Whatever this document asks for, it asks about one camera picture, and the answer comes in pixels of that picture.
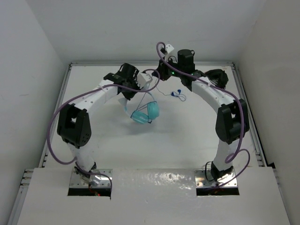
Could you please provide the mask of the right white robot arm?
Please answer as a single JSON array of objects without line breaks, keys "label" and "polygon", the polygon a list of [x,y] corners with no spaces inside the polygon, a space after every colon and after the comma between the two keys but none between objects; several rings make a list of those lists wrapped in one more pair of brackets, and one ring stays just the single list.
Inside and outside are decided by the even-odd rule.
[{"label": "right white robot arm", "polygon": [[221,69],[202,72],[195,68],[193,50],[177,52],[176,61],[168,58],[173,51],[171,45],[157,45],[160,57],[158,71],[160,80],[170,77],[180,79],[182,85],[200,96],[216,113],[215,131],[219,138],[217,153],[211,162],[213,181],[233,171],[233,160],[243,151],[241,144],[249,131],[248,107],[244,99],[226,90],[228,76]]}]

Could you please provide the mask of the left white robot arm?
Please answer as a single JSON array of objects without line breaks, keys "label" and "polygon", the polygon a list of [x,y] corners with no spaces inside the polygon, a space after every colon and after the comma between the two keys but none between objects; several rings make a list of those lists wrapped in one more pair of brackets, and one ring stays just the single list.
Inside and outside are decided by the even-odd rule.
[{"label": "left white robot arm", "polygon": [[96,162],[86,147],[91,138],[93,113],[119,94],[131,100],[136,93],[145,91],[148,81],[151,81],[148,74],[124,63],[116,73],[105,75],[96,88],[60,107],[57,134],[69,146],[77,171],[82,176],[88,178],[97,174]]}]

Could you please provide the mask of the teal over-ear headphones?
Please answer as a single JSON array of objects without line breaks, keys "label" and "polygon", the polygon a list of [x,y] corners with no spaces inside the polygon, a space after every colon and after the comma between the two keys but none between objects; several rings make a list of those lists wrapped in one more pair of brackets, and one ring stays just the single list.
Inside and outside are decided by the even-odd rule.
[{"label": "teal over-ear headphones", "polygon": [[128,111],[126,98],[120,98],[118,102],[123,106],[124,112],[136,123],[139,124],[151,124],[160,115],[160,109],[158,102],[150,92],[146,92],[144,95],[150,95],[152,100],[148,103],[141,105],[143,98],[141,99],[137,108],[131,113]]}]

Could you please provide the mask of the blue earphones with thin cable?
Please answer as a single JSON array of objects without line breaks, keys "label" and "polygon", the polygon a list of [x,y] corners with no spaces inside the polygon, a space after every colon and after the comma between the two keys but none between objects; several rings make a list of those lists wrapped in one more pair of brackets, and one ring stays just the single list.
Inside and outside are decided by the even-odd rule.
[{"label": "blue earphones with thin cable", "polygon": [[[159,90],[158,87],[155,87],[155,89],[161,93],[164,96],[169,96],[169,97],[174,97],[174,98],[178,98],[180,101],[184,102],[186,101],[187,97],[181,93],[181,90],[178,89],[177,91],[171,91],[169,94],[166,94],[162,91]],[[150,96],[150,99],[148,102],[144,102],[144,98],[146,97],[146,95]],[[147,113],[150,116],[150,114],[158,114],[159,113],[159,106],[158,106],[158,102],[157,100],[154,98],[154,96],[152,95],[151,92],[146,92],[143,96],[142,99],[140,101],[140,103],[138,104],[136,111],[143,111],[144,109],[147,109]]]}]

